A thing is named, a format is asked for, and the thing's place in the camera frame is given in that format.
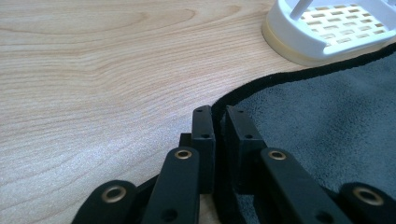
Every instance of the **black plastic part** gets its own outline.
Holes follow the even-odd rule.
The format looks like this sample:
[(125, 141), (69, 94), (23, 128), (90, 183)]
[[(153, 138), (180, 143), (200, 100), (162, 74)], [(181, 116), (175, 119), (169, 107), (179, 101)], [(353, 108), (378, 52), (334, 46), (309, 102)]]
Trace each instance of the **black plastic part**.
[(225, 122), (227, 159), (233, 187), (238, 193), (252, 194), (255, 185), (254, 161), (266, 145), (244, 110), (227, 106)]
[(200, 159), (200, 193), (213, 193), (215, 185), (216, 138), (209, 105), (192, 112), (191, 146), (198, 150)]
[(178, 140), (179, 147), (191, 147), (191, 133), (181, 133)]
[(385, 192), (362, 183), (340, 189), (340, 206), (355, 223), (396, 223), (396, 202)]
[(197, 150), (191, 147), (172, 149), (163, 163), (141, 223), (197, 223), (198, 174)]
[(262, 190), (274, 198), (282, 223), (351, 223), (287, 151), (266, 148), (260, 157)]
[(284, 223), (282, 214), (276, 207), (276, 202), (272, 195), (268, 193), (254, 195), (253, 206), (261, 224)]
[(127, 181), (112, 180), (93, 191), (79, 208), (73, 224), (131, 223), (136, 187)]
[(142, 221), (143, 215), (146, 211), (146, 206), (149, 203), (149, 198), (154, 189), (155, 183), (157, 182), (158, 176), (152, 177), (139, 187), (137, 187), (136, 196), (131, 208), (131, 221), (128, 223), (139, 224)]

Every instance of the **wooden table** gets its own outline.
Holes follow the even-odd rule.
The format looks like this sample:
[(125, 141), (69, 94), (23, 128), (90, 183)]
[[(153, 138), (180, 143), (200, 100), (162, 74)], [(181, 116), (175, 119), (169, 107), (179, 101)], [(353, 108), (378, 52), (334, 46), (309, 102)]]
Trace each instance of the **wooden table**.
[(273, 3), (1, 1), (0, 222), (70, 223), (101, 184), (158, 174), (194, 108), (303, 69), (262, 37)]

